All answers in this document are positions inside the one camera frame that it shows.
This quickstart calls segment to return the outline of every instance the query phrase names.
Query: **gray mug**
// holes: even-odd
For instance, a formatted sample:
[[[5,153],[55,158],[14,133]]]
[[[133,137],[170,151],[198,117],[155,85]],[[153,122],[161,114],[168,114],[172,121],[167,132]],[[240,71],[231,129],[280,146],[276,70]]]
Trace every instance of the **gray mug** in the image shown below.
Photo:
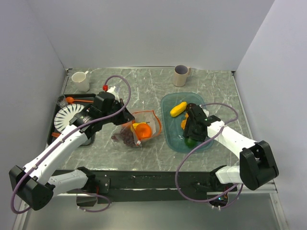
[[[179,65],[174,68],[173,84],[177,87],[182,87],[186,84],[187,77],[191,73],[191,67]]]

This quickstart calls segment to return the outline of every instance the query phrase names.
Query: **mug handle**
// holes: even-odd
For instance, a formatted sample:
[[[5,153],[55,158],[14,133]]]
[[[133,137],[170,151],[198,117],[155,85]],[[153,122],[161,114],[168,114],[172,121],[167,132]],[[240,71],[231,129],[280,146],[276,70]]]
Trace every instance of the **mug handle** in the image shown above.
[[[190,66],[187,66],[188,67],[188,76],[190,76],[190,73],[191,73],[191,67]]]

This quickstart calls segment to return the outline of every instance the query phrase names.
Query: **white plate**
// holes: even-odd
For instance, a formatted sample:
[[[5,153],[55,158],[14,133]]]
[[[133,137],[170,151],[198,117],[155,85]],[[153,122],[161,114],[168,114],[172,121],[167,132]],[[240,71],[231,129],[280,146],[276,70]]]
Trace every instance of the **white plate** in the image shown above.
[[[84,105],[81,104],[69,104],[62,108],[54,117],[54,127],[58,132],[63,132],[66,126],[69,124],[69,121],[77,114],[81,112],[84,108]]]

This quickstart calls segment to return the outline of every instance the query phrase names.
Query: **gray marble surface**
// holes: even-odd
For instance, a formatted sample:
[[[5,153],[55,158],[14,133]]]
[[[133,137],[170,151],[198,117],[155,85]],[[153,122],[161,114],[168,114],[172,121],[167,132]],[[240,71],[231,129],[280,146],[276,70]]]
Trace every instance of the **gray marble surface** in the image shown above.
[[[71,69],[65,93],[80,93],[71,81],[73,73],[89,71],[89,92],[99,93],[107,77],[118,74],[131,85],[129,110],[154,110],[161,118],[161,99],[174,92],[194,92],[206,103],[222,102],[233,106],[239,113],[239,120],[229,126],[248,137],[242,107],[236,92],[235,82],[230,71],[208,71],[193,69],[184,87],[172,84],[173,69]],[[121,87],[120,96],[125,101],[128,89],[120,79],[112,79],[109,85]],[[207,107],[210,114],[215,114],[226,121],[234,117],[233,112],[220,105]],[[92,170],[138,170],[138,171],[175,171],[185,156],[171,150],[164,132],[146,142],[141,148],[126,148],[111,140],[116,127],[112,124],[103,126],[96,134],[94,143],[89,147],[79,147],[61,165],[60,169],[76,169],[85,166]],[[182,171],[211,171],[220,165],[236,165],[238,159],[224,146],[214,142],[213,146],[203,152],[192,155],[181,168]]]

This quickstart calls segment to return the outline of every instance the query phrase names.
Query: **blue tray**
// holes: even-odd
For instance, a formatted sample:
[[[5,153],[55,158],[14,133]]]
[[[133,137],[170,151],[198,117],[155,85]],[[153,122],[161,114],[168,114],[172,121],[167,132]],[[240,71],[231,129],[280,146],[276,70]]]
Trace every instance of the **blue tray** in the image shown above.
[[[174,151],[177,152],[190,152],[190,149],[184,143],[183,129],[181,128],[181,122],[185,119],[186,112],[181,113],[177,117],[171,117],[170,111],[176,105],[181,102],[194,103],[194,104],[205,104],[203,99],[192,92],[178,92],[166,95],[161,100],[161,113],[162,113],[162,122],[163,129],[166,138],[167,145]],[[213,144],[213,141],[210,141],[208,144],[204,145],[197,151],[204,151],[210,148]]]

